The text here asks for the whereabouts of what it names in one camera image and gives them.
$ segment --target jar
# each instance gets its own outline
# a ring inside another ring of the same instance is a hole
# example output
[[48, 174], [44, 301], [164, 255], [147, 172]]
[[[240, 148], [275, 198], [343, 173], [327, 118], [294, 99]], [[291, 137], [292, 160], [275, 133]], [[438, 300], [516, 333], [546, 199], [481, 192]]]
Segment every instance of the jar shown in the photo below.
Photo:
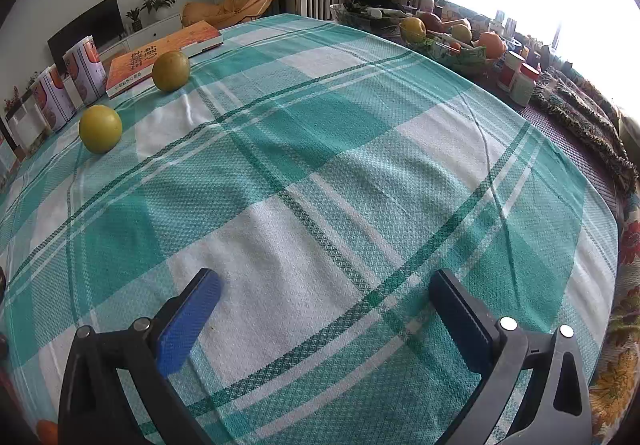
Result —
[[502, 65], [502, 71], [498, 76], [498, 87], [503, 91], [511, 91], [513, 80], [515, 75], [520, 70], [520, 66], [523, 65], [524, 59], [514, 51], [507, 51], [504, 56], [504, 64]]
[[522, 107], [526, 107], [529, 104], [533, 90], [536, 88], [536, 80], [539, 76], [540, 73], [528, 64], [523, 63], [511, 87], [511, 100]]
[[420, 1], [420, 11], [425, 13], [433, 13], [433, 8], [436, 6], [435, 0], [421, 0]]

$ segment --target metal screw head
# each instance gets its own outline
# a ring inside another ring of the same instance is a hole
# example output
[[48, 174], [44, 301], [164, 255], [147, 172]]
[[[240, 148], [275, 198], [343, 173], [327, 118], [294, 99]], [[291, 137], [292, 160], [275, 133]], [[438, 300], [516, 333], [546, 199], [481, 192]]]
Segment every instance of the metal screw head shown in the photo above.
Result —
[[151, 326], [151, 320], [146, 317], [140, 317], [133, 322], [133, 329], [136, 331], [146, 331]]
[[87, 338], [89, 336], [89, 333], [91, 333], [91, 326], [80, 326], [78, 328], [78, 331], [76, 331], [76, 335], [79, 339]]
[[570, 339], [572, 336], [574, 336], [574, 329], [571, 326], [562, 324], [562, 326], [560, 326], [560, 334]]
[[503, 330], [513, 331], [518, 327], [518, 323], [511, 317], [502, 317], [500, 319], [500, 326]]

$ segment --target white canister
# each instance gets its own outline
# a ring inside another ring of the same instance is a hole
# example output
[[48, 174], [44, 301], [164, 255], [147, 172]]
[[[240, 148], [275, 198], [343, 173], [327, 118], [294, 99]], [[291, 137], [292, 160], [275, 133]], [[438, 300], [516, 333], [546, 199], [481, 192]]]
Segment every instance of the white canister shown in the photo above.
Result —
[[31, 91], [54, 131], [62, 129], [76, 113], [76, 106], [69, 98], [55, 64], [38, 75], [31, 85]]
[[6, 114], [9, 129], [26, 155], [32, 155], [51, 134], [49, 122], [36, 104], [33, 94], [28, 94]]
[[94, 38], [91, 35], [85, 37], [62, 58], [84, 105], [93, 104], [104, 94], [107, 83], [107, 73], [100, 62]]
[[527, 107], [533, 94], [533, 90], [536, 88], [536, 80], [540, 76], [535, 69], [528, 64], [522, 64], [520, 66], [520, 72], [516, 74], [516, 77], [511, 85], [511, 100], [522, 107]]

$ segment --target tin can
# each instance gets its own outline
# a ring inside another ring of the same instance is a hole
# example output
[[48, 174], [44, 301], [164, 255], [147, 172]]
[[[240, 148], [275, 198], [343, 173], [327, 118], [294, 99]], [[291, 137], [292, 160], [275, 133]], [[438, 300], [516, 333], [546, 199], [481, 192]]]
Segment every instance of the tin can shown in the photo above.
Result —
[[76, 113], [76, 106], [66, 92], [55, 64], [40, 73], [30, 87], [38, 107], [54, 131], [62, 129]]
[[104, 94], [107, 73], [95, 48], [94, 38], [83, 38], [62, 57], [84, 105], [93, 104]]

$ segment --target orange bean bag chair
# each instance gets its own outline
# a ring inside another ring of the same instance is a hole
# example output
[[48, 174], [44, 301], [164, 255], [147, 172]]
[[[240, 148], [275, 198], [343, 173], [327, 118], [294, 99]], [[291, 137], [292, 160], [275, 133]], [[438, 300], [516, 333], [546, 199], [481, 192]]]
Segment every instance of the orange bean bag chair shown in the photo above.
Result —
[[222, 4], [188, 2], [182, 8], [182, 25], [189, 26], [201, 20], [218, 28], [228, 28], [239, 22], [260, 17], [272, 0], [224, 0]]

